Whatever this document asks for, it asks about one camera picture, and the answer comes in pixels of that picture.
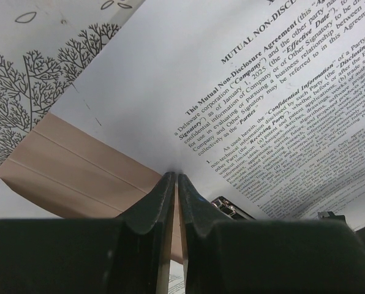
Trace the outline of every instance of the tree branch drawing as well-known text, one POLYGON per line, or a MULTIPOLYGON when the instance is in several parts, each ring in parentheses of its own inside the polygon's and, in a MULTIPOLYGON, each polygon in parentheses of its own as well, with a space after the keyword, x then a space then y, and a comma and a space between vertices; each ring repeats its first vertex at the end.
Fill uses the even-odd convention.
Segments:
POLYGON ((0 53, 0 165, 119 29, 92 24, 57 58, 31 50, 14 64, 0 53))

